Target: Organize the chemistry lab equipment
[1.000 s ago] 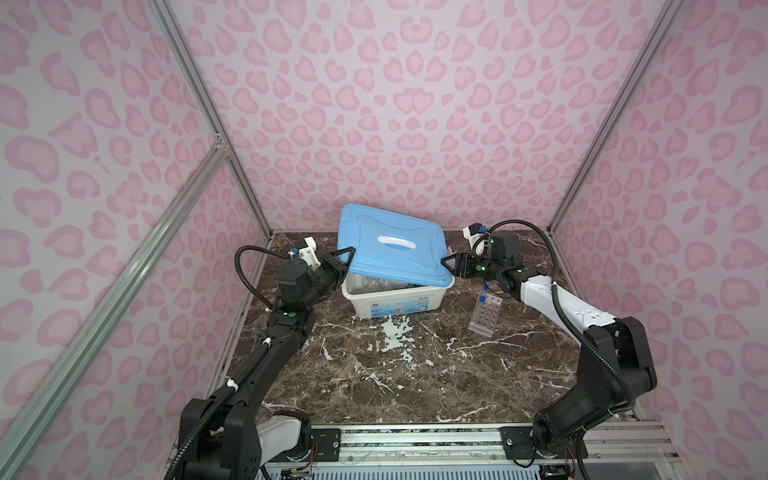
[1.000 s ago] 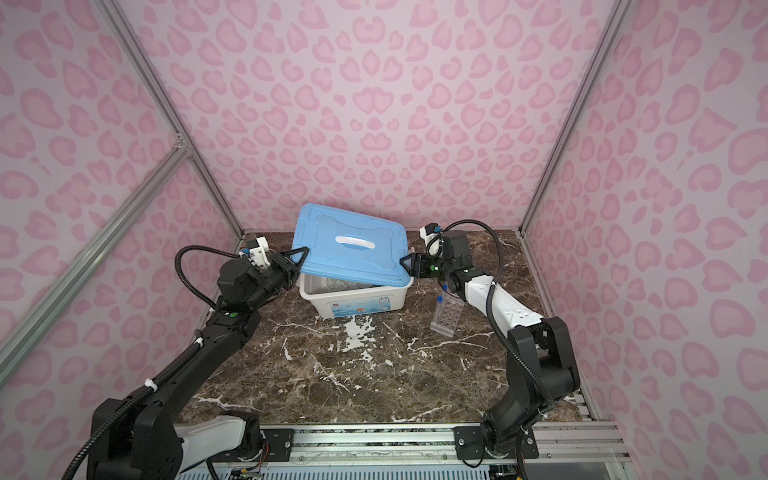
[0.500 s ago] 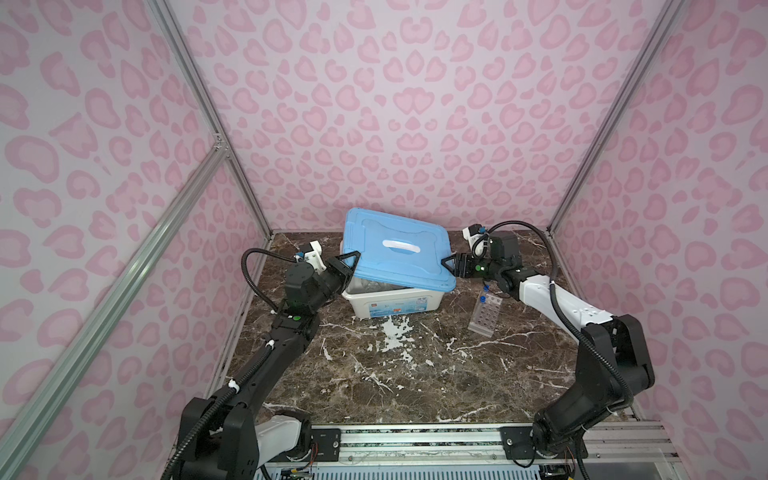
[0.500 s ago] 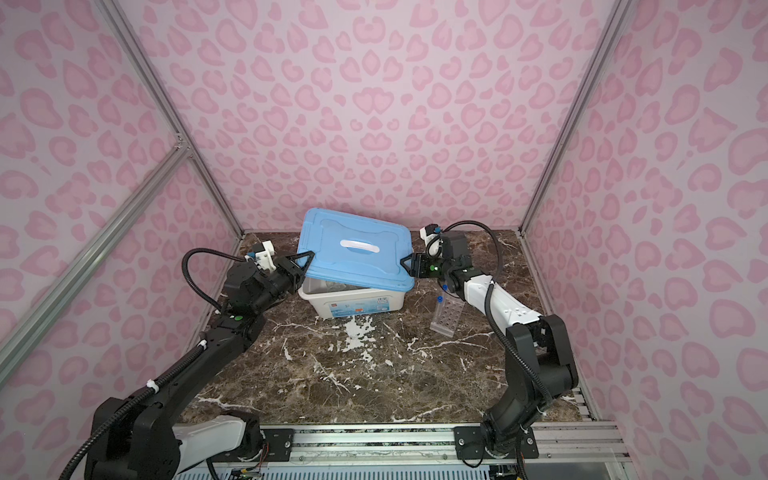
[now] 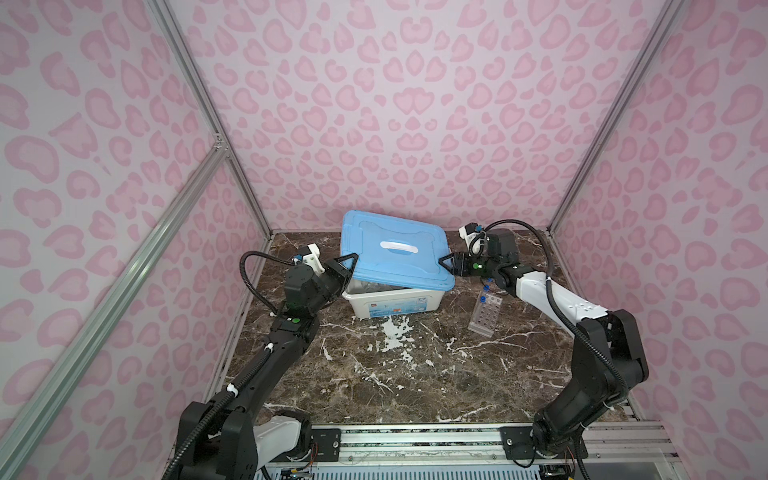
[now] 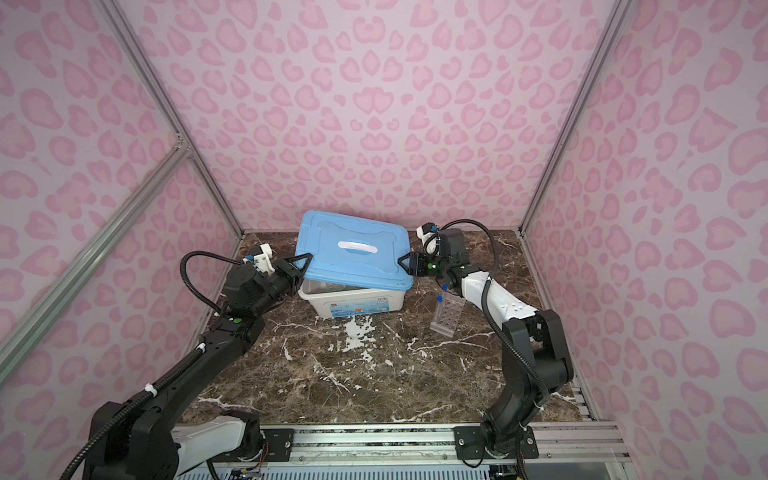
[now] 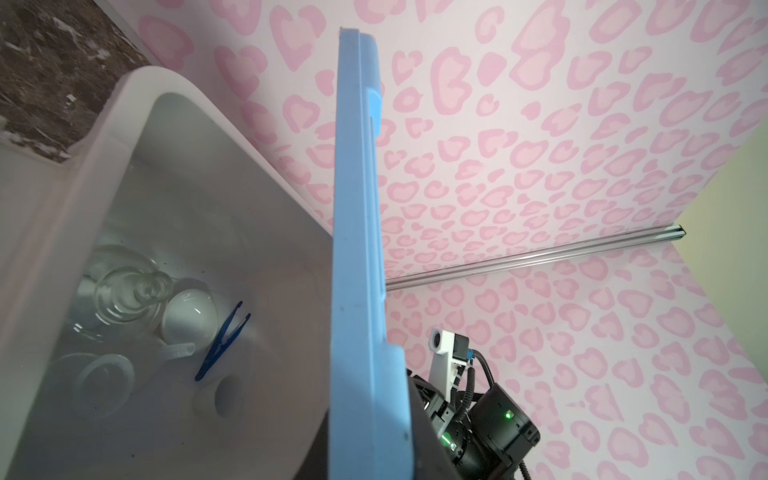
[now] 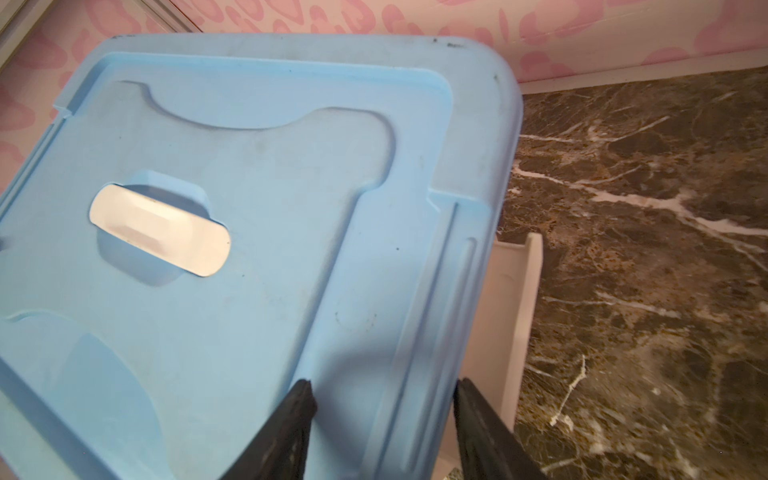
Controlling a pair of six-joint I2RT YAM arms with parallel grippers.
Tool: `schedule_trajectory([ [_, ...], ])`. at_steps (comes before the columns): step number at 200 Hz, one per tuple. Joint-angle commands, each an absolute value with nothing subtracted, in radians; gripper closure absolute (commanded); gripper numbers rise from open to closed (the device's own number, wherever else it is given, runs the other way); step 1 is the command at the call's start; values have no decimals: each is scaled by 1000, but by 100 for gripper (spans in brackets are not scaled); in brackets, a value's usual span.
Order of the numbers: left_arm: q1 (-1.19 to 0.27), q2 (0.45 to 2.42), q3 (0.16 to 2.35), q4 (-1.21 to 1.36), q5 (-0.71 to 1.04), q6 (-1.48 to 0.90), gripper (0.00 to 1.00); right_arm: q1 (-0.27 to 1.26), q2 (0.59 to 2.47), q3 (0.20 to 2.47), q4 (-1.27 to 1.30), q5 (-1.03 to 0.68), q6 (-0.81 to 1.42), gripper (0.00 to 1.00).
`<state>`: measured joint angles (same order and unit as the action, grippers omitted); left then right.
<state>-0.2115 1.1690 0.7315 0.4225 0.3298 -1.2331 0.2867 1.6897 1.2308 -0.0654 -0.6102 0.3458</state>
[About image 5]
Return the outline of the blue plastic bin lid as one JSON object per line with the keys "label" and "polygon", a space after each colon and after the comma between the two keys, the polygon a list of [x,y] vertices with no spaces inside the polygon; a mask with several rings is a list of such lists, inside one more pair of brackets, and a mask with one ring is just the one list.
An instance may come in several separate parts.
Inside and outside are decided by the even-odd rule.
{"label": "blue plastic bin lid", "polygon": [[455,286],[439,264],[450,248],[436,225],[351,210],[343,217],[340,253],[358,256],[353,278],[359,281],[443,292]]}

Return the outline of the clear test tube rack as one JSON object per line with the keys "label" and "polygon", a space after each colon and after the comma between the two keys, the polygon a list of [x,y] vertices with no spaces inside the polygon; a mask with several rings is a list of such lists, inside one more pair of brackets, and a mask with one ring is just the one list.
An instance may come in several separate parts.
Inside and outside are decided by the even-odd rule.
{"label": "clear test tube rack", "polygon": [[486,338],[491,338],[495,332],[503,299],[490,293],[481,294],[486,296],[486,302],[480,304],[478,302],[478,296],[468,324],[468,329]]}

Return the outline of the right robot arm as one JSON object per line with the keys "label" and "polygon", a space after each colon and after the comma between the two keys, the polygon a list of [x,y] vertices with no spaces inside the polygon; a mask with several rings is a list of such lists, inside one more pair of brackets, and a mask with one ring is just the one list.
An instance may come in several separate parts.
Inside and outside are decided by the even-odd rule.
{"label": "right robot arm", "polygon": [[466,244],[438,261],[456,277],[491,280],[508,295],[535,307],[573,338],[571,378],[557,397],[534,416],[528,440],[533,458],[557,458],[572,453],[583,461],[582,437],[587,428],[630,391],[645,382],[648,362],[635,317],[626,310],[609,310],[558,284],[554,255],[542,233],[522,226],[540,243],[545,266],[537,269],[521,259],[516,220],[483,227],[470,223],[459,231]]}

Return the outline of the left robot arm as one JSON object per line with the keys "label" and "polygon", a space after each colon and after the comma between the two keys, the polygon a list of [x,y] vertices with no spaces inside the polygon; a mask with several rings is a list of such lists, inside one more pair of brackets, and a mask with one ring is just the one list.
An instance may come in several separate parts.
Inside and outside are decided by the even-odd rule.
{"label": "left robot arm", "polygon": [[320,327],[320,313],[346,290],[358,254],[326,262],[313,246],[290,260],[284,298],[274,304],[241,276],[255,299],[275,316],[256,355],[234,379],[205,403],[192,402],[179,420],[174,456],[166,479],[253,479],[282,455],[299,461],[312,455],[311,421],[301,412],[285,411],[269,422],[256,420],[285,373],[307,352]]}

